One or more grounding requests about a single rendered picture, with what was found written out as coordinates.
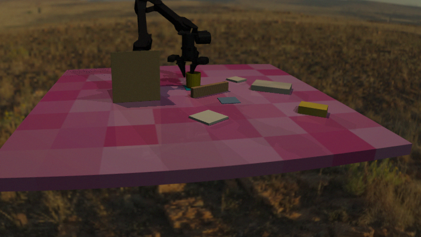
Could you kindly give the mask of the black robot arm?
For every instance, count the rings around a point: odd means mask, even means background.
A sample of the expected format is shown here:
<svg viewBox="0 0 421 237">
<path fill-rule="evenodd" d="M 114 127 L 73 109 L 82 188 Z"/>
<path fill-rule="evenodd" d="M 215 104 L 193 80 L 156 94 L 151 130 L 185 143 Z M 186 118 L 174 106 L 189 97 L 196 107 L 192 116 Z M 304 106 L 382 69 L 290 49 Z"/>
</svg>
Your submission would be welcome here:
<svg viewBox="0 0 421 237">
<path fill-rule="evenodd" d="M 147 1 L 154 4 L 146 7 Z M 152 34 L 147 33 L 146 13 L 156 11 L 169 20 L 175 27 L 179 35 L 182 35 L 182 44 L 210 44 L 211 33 L 207 30 L 198 31 L 198 27 L 189 19 L 182 17 L 172 11 L 161 0 L 135 0 L 135 13 L 138 18 L 138 40 L 133 43 L 133 52 L 138 50 L 149 50 L 152 44 Z M 193 28 L 192 32 L 191 29 Z"/>
</svg>

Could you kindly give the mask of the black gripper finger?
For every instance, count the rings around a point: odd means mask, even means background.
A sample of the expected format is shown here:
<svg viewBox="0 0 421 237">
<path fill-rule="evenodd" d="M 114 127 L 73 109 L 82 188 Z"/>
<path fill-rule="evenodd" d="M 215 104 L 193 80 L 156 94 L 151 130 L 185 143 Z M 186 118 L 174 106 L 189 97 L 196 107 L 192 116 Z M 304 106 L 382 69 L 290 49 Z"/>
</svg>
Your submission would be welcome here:
<svg viewBox="0 0 421 237">
<path fill-rule="evenodd" d="M 186 62 L 183 62 L 181 64 L 176 63 L 176 65 L 178 65 L 178 67 L 180 68 L 181 73 L 183 74 L 183 77 L 185 77 L 185 63 Z"/>
<path fill-rule="evenodd" d="M 198 64 L 190 64 L 190 73 L 193 74 L 194 70 Z"/>
</svg>

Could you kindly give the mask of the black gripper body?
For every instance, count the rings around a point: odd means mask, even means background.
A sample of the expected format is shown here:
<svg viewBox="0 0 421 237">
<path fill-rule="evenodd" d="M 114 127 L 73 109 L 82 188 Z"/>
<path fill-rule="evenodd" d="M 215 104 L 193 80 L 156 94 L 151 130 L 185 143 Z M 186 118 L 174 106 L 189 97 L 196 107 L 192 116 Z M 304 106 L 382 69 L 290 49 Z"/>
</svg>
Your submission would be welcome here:
<svg viewBox="0 0 421 237">
<path fill-rule="evenodd" d="M 205 65 L 207 63 L 209 63 L 209 59 L 208 57 L 199 57 L 199 58 L 194 58 L 194 49 L 195 46 L 193 45 L 184 45 L 182 44 L 182 56 L 180 57 L 180 55 L 170 55 L 168 56 L 167 60 L 168 62 L 175 62 L 177 61 L 178 64 L 183 63 L 184 61 L 188 61 L 188 62 L 192 62 L 192 64 L 202 64 Z"/>
</svg>

